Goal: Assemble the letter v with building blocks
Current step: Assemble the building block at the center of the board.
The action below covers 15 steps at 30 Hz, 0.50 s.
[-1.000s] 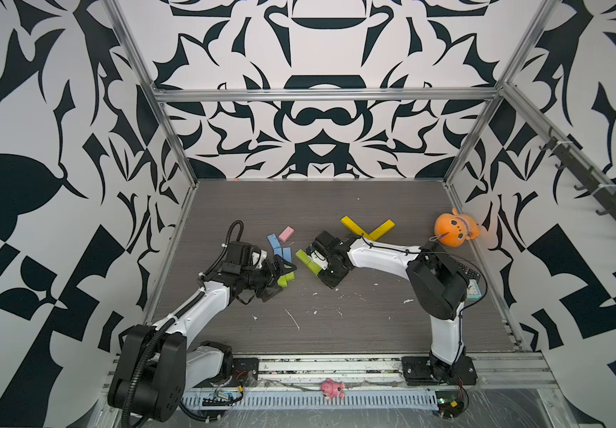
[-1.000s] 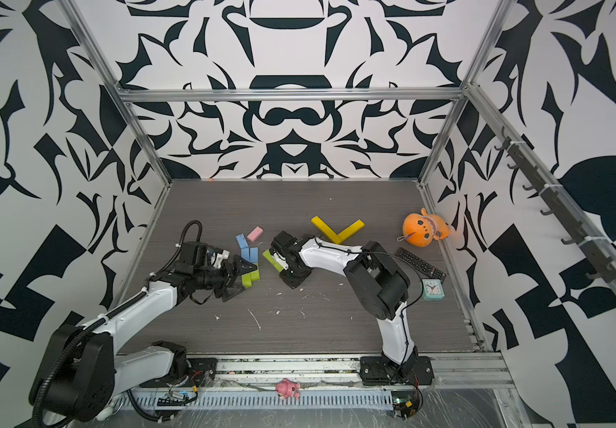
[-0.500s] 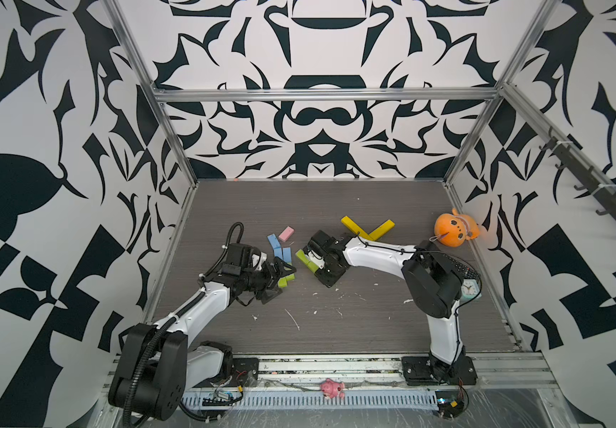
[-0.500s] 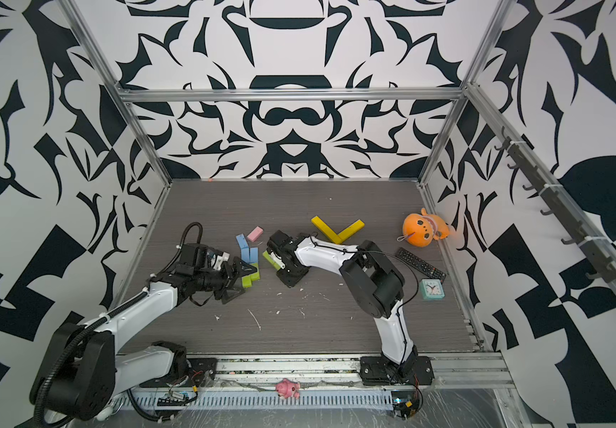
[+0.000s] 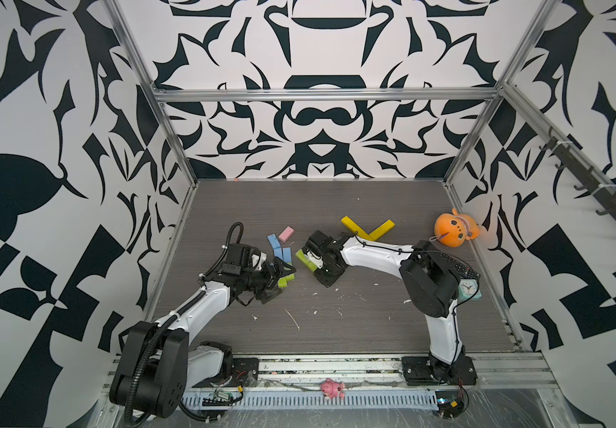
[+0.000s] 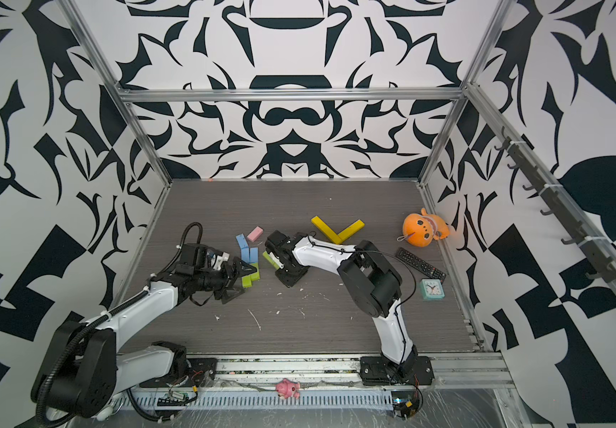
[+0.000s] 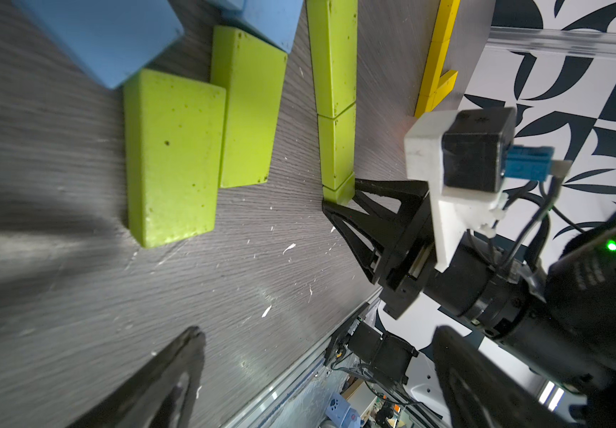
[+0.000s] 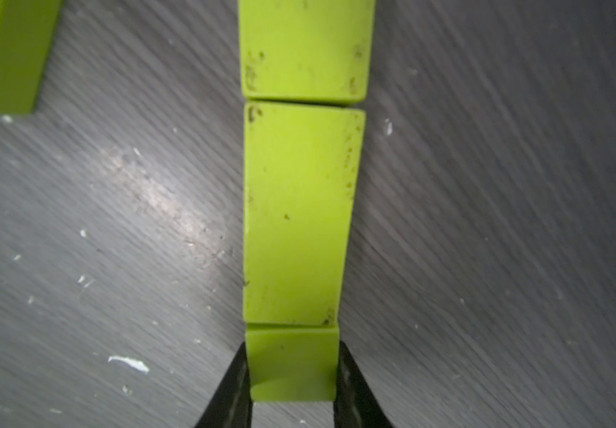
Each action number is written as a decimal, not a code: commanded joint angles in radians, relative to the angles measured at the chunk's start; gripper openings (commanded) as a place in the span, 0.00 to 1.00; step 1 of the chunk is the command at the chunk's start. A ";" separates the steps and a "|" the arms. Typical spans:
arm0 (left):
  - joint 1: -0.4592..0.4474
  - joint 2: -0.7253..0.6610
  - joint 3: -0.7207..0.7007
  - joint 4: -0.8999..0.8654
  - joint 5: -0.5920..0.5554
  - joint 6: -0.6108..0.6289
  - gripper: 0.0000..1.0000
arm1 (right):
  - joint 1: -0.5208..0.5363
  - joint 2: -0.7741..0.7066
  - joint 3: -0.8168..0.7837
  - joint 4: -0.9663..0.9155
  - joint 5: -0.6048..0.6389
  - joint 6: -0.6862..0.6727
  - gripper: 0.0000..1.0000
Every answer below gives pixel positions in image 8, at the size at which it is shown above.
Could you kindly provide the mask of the green block pair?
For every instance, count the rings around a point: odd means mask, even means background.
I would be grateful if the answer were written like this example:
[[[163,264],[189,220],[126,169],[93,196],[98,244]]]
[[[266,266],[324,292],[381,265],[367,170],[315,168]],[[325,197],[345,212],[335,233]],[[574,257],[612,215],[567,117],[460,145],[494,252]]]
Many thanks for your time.
[[[354,105],[367,96],[373,1],[238,2],[245,98]]]

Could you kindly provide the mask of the small green cube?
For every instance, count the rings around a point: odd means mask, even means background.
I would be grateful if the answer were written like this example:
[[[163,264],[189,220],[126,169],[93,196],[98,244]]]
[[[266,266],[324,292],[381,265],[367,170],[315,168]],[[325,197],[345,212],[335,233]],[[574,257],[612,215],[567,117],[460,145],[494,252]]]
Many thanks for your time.
[[[327,402],[337,394],[336,326],[249,326],[250,395],[255,402]]]

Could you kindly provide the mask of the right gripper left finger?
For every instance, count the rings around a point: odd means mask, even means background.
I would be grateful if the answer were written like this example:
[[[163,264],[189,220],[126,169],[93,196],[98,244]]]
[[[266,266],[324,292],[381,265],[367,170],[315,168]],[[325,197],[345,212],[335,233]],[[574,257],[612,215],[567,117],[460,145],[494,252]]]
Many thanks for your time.
[[[250,428],[254,403],[250,395],[247,347],[243,342],[195,428]]]

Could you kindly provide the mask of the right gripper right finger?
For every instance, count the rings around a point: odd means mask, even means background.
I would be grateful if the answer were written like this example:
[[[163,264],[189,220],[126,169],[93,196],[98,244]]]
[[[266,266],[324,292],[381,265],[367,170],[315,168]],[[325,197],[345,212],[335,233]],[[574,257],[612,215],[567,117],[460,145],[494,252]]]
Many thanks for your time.
[[[335,428],[393,428],[352,353],[339,342],[336,399],[333,403]]]

